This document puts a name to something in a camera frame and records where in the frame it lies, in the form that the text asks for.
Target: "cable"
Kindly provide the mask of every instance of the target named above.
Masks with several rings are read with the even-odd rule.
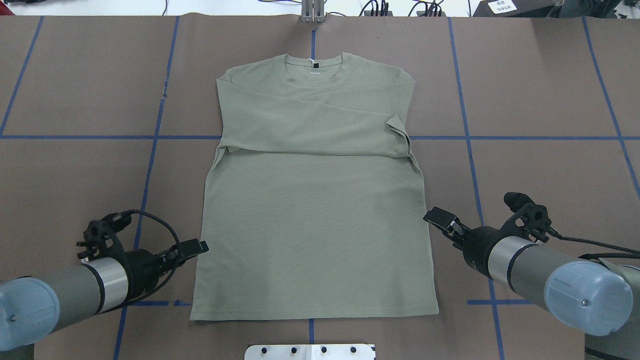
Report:
[[[438,4],[436,2],[432,2],[427,11],[425,11],[421,16],[424,17],[432,17],[438,15]]]
[[[296,4],[301,4],[301,1],[297,1],[297,0],[258,0],[261,3],[296,3]]]
[[[610,2],[611,2],[610,0],[604,0],[602,2],[602,4],[601,4],[602,11],[600,12],[600,16],[599,17],[604,18],[604,16],[607,15],[607,10],[609,8],[609,3]]]
[[[600,258],[640,259],[640,254],[626,254],[624,252],[601,252],[598,254],[584,254],[579,259],[595,260]]]
[[[580,238],[568,238],[568,237],[564,237],[564,236],[562,236],[560,234],[558,234],[556,236],[556,238],[558,238],[560,240],[564,240],[564,241],[573,241],[573,242],[576,242],[576,243],[586,243],[586,244],[596,245],[596,246],[600,246],[600,247],[606,247],[608,249],[624,251],[624,252],[628,252],[628,253],[631,253],[631,254],[640,254],[640,251],[638,251],[638,250],[628,249],[628,248],[622,247],[622,246],[609,245],[607,243],[601,243],[599,241],[580,239]]]
[[[407,17],[411,16],[411,14],[413,13],[413,9],[415,9],[415,7],[420,4],[424,4],[424,12],[426,13],[429,8],[429,3],[427,3],[426,1],[417,1],[415,4],[413,4],[413,8],[409,10],[409,15],[407,15]]]
[[[378,0],[369,0],[366,4],[364,4],[358,16],[362,16],[362,14],[364,14],[364,10],[369,4],[371,4],[371,16],[373,16],[373,3],[376,3],[376,8],[378,7]]]
[[[551,18],[551,17],[555,17],[557,18],[558,15],[560,15],[560,9],[562,8],[562,6],[554,6],[549,13],[547,14],[547,16],[545,16],[546,18]]]
[[[147,213],[145,211],[142,211],[142,210],[131,209],[131,210],[123,211],[122,212],[122,217],[126,217],[126,216],[129,216],[131,214],[140,214],[140,215],[142,215],[144,217],[148,217],[148,218],[150,218],[152,220],[155,220],[155,221],[159,222],[162,226],[167,228],[167,230],[169,230],[169,232],[171,233],[171,236],[173,236],[173,239],[175,240],[175,243],[178,245],[178,247],[176,248],[176,251],[178,253],[177,253],[176,257],[175,257],[175,260],[174,260],[174,263],[173,263],[173,267],[171,267],[169,275],[166,276],[166,278],[164,279],[163,282],[160,283],[160,285],[156,286],[156,288],[154,288],[152,291],[150,291],[150,292],[148,292],[148,293],[146,293],[146,294],[144,294],[144,295],[142,295],[140,297],[137,297],[137,298],[135,298],[133,300],[129,300],[127,302],[124,302],[124,303],[122,303],[122,304],[120,304],[120,305],[118,305],[116,307],[112,307],[111,309],[108,309],[107,311],[103,311],[102,313],[108,313],[108,312],[111,312],[111,311],[115,311],[115,310],[121,309],[121,308],[123,308],[125,306],[129,306],[131,304],[135,304],[136,302],[144,300],[144,299],[148,298],[149,296],[155,294],[164,285],[166,285],[166,283],[168,283],[169,280],[173,277],[173,275],[175,274],[176,269],[178,269],[178,266],[180,264],[180,259],[182,259],[182,253],[180,252],[180,246],[179,246],[180,245],[180,239],[178,239],[178,234],[175,233],[175,231],[173,230],[171,225],[167,224],[161,218],[159,218],[159,217],[157,217],[157,216],[155,216],[153,214]]]

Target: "folded sleeve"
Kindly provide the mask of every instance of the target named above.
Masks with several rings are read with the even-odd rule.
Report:
[[[312,101],[254,92],[225,77],[217,84],[225,119],[220,147],[227,151],[410,156],[401,118],[406,114],[349,108],[349,92]],[[402,86],[392,84],[380,92],[397,94],[399,88]]]

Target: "power strip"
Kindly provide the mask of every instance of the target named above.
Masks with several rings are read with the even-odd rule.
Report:
[[[424,14],[425,12],[415,12],[415,13],[416,13],[416,15],[418,15],[418,16],[422,16],[422,14]],[[442,12],[442,14],[440,14],[440,16],[439,16],[439,17],[446,17],[446,16],[447,16],[447,15],[446,15],[444,12]]]
[[[363,15],[364,15],[364,16],[372,16],[372,15],[371,15],[371,13],[375,14],[376,12],[372,12],[372,11],[365,11]],[[385,16],[393,16],[393,15],[394,15],[394,13],[392,13],[392,12],[389,10],[389,12],[388,12]]]

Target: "olive green t-shirt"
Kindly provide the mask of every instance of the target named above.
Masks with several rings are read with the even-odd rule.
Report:
[[[438,313],[414,80],[348,53],[287,54],[217,80],[191,320]]]

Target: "wire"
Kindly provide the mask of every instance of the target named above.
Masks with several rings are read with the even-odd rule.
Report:
[[[640,259],[640,254],[626,254],[624,252],[601,252],[598,254],[584,254],[579,259],[595,260],[600,258]]]
[[[631,253],[631,254],[640,254],[640,251],[638,251],[638,250],[628,249],[628,248],[622,247],[622,246],[609,245],[607,243],[601,243],[599,241],[580,239],[580,238],[568,238],[568,237],[562,236],[560,234],[558,234],[556,236],[556,238],[559,238],[560,240],[564,240],[564,241],[573,241],[573,242],[576,242],[576,243],[586,243],[586,244],[596,245],[596,246],[600,246],[600,247],[606,247],[608,249],[624,251],[624,252],[628,252],[628,253]]]
[[[605,15],[607,15],[607,10],[609,9],[609,3],[610,2],[611,2],[610,0],[604,0],[602,2],[602,5],[601,5],[602,6],[602,11],[600,12],[600,16],[599,17],[604,18]]]
[[[127,302],[124,302],[116,307],[112,307],[111,309],[108,309],[107,311],[103,311],[102,313],[108,313],[111,311],[115,311],[118,309],[121,309],[125,306],[129,306],[131,304],[135,304],[138,301],[144,300],[146,298],[148,298],[149,296],[155,294],[158,290],[160,290],[164,285],[166,285],[166,283],[169,282],[169,280],[173,277],[173,275],[175,274],[176,269],[178,269],[178,266],[180,266],[180,259],[182,259],[182,252],[180,251],[180,239],[178,239],[178,234],[175,233],[175,231],[173,230],[173,228],[171,227],[171,225],[167,224],[164,220],[162,220],[161,218],[147,213],[145,211],[142,210],[135,210],[135,209],[131,209],[131,210],[127,210],[127,211],[123,211],[122,212],[122,217],[126,217],[129,216],[131,214],[140,214],[142,216],[148,217],[152,220],[155,220],[157,222],[159,222],[162,226],[164,226],[165,228],[167,228],[167,230],[169,230],[169,232],[171,233],[171,236],[173,236],[173,239],[175,240],[175,243],[178,245],[176,248],[177,251],[177,255],[175,257],[174,263],[173,263],[173,267],[171,267],[171,270],[169,272],[169,275],[166,276],[166,278],[164,278],[164,281],[160,283],[160,285],[156,286],[156,288],[154,288],[152,291],[137,297],[133,300],[129,300]]]
[[[551,18],[551,17],[555,17],[557,18],[560,15],[560,9],[562,8],[562,6],[554,6],[549,13],[547,14],[547,16],[545,16],[546,18]]]
[[[420,4],[424,4],[424,12],[426,13],[427,10],[429,9],[429,3],[427,3],[426,1],[417,1],[415,4],[413,4],[413,8],[409,10],[409,15],[407,15],[407,17],[411,16],[411,14],[413,13],[413,9],[415,9],[415,7]]]
[[[301,1],[297,1],[297,0],[258,0],[261,3],[296,3],[296,4],[301,4]]]
[[[360,11],[360,14],[358,14],[358,16],[362,16],[362,14],[364,14],[364,10],[367,7],[367,5],[371,4],[371,16],[373,16],[373,3],[376,3],[376,7],[378,7],[378,0],[369,0],[366,4],[364,4],[364,6],[362,7],[362,10]]]

